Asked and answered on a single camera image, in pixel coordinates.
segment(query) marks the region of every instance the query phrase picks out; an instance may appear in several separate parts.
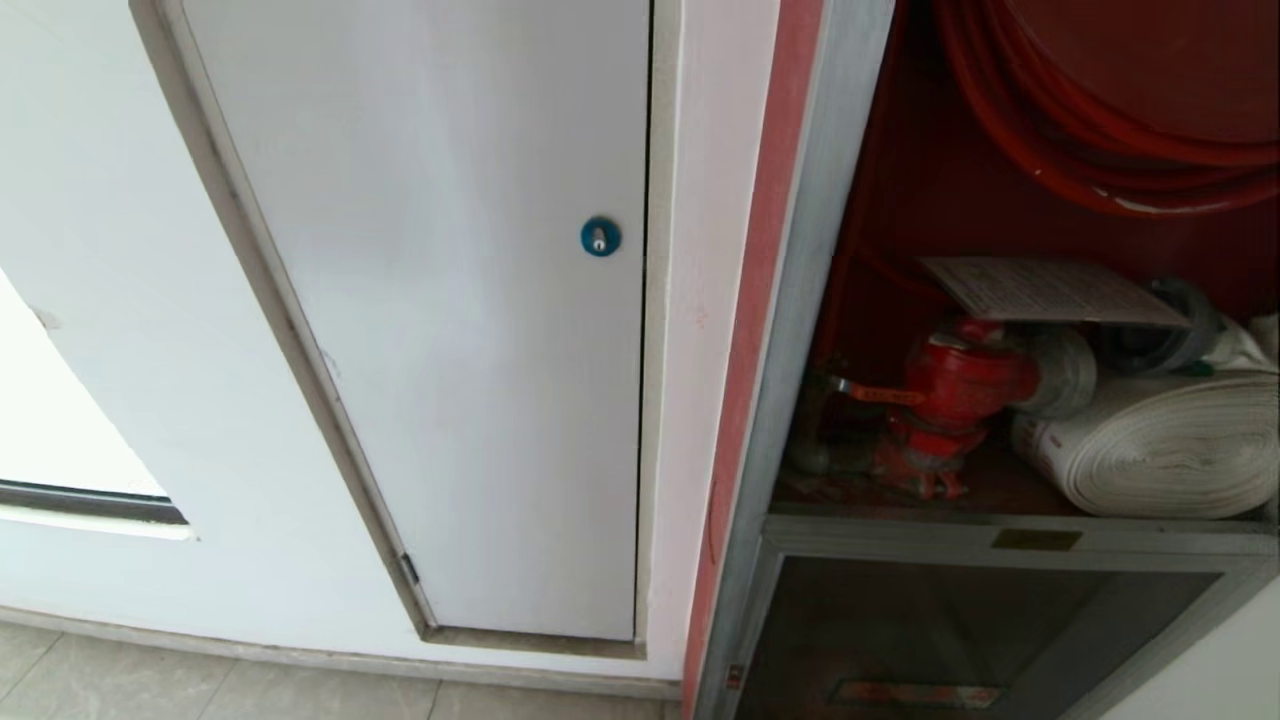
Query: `instruction card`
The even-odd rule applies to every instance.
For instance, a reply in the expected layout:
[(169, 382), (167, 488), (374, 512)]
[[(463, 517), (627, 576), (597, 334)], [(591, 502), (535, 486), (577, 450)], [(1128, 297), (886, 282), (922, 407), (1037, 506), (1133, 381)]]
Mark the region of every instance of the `instruction card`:
[(1020, 258), (922, 258), (974, 318), (1185, 328), (1190, 320), (1101, 265)]

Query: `white door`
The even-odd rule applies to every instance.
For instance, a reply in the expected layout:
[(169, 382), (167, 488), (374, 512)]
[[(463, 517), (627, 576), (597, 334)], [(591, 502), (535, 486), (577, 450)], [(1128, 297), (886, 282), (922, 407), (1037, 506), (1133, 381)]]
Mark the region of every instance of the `white door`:
[(186, 12), (438, 621), (630, 639), (649, 4)]

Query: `keyhole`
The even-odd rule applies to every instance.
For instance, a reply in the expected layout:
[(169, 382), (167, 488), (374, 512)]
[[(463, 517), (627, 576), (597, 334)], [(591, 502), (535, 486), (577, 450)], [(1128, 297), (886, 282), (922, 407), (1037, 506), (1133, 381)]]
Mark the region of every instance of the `keyhole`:
[(579, 238), (581, 238), (582, 250), (588, 255), (608, 258), (617, 251), (618, 243), (622, 242), (622, 233), (618, 231), (617, 223), (603, 215), (596, 215), (582, 225)]

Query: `floor tile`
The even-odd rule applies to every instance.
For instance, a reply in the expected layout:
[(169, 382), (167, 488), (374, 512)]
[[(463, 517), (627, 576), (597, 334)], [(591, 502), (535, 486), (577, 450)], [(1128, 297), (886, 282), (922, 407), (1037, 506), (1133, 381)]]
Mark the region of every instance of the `floor tile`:
[(196, 720), (232, 662), (63, 635), (0, 702), (0, 719)]
[(0, 623), (0, 698), (18, 684), (58, 635), (54, 630)]
[(426, 720), (439, 684), (239, 662), (200, 720)]
[(431, 720), (662, 720), (657, 700), (444, 683)]

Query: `window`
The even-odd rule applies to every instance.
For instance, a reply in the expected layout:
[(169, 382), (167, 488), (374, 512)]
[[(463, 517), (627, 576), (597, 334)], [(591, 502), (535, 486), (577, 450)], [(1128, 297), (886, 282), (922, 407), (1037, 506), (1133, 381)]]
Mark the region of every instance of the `window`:
[(184, 523), (0, 270), (0, 503)]

